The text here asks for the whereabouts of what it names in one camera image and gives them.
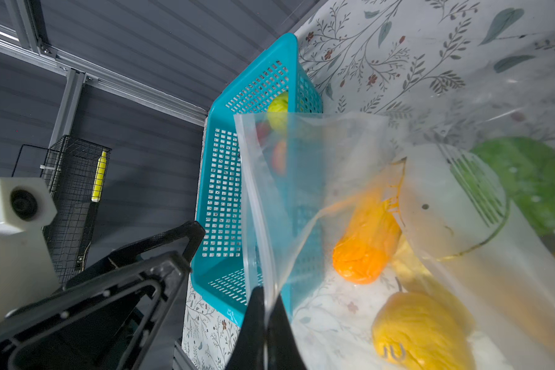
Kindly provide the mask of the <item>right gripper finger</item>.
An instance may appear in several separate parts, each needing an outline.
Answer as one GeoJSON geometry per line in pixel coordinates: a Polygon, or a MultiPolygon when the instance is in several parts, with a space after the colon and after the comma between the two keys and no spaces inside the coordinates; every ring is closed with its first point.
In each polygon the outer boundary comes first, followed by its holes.
{"type": "Polygon", "coordinates": [[[225,369],[305,368],[283,301],[279,298],[271,315],[266,317],[264,289],[257,286],[252,291],[234,351],[225,369]]]}

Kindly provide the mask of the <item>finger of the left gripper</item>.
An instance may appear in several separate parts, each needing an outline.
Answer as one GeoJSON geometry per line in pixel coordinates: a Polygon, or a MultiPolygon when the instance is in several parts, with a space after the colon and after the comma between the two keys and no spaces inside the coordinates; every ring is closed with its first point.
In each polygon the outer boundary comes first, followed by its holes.
{"type": "Polygon", "coordinates": [[[117,248],[112,251],[95,264],[89,266],[89,268],[86,268],[77,276],[71,278],[63,285],[62,291],[81,285],[84,282],[110,271],[114,271],[117,268],[132,265],[133,263],[142,260],[140,257],[142,254],[162,247],[163,245],[171,244],[183,238],[188,239],[188,242],[182,256],[184,260],[191,263],[197,249],[204,240],[205,234],[205,229],[198,222],[188,221],[179,227],[172,228],[163,233],[155,234],[154,236],[124,245],[121,248],[117,248]]]}
{"type": "Polygon", "coordinates": [[[169,252],[12,311],[0,369],[140,368],[190,272],[169,252]]]}

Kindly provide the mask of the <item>yellow toy pepper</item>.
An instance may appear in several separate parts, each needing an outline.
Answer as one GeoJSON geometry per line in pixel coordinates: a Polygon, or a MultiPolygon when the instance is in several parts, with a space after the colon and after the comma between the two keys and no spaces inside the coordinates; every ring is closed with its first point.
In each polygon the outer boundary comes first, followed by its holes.
{"type": "Polygon", "coordinates": [[[467,334],[451,312],[428,295],[399,292],[372,324],[377,354],[406,369],[474,369],[467,334]]]}

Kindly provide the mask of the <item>clear zip top bag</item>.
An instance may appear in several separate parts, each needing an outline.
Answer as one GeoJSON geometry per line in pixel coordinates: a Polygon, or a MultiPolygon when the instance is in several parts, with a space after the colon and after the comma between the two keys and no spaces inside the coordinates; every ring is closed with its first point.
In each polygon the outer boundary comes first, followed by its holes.
{"type": "Polygon", "coordinates": [[[234,121],[262,368],[555,369],[555,59],[234,121]]]}

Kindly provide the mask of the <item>green toy lime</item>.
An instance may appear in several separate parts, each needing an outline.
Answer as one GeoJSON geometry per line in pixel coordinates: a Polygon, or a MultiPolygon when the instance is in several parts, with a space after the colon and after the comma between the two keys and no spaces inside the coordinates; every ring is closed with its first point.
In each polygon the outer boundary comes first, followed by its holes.
{"type": "Polygon", "coordinates": [[[503,137],[471,152],[497,174],[537,235],[555,236],[555,149],[528,137],[503,137]]]}

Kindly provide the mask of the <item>pale yellow toy pear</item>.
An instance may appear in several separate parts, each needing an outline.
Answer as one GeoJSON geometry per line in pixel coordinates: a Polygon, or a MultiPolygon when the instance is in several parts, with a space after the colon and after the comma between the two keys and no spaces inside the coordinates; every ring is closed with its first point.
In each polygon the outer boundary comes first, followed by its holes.
{"type": "Polygon", "coordinates": [[[449,311],[467,336],[473,332],[476,328],[473,316],[418,259],[404,234],[401,234],[391,265],[402,287],[410,292],[427,294],[449,311]]]}

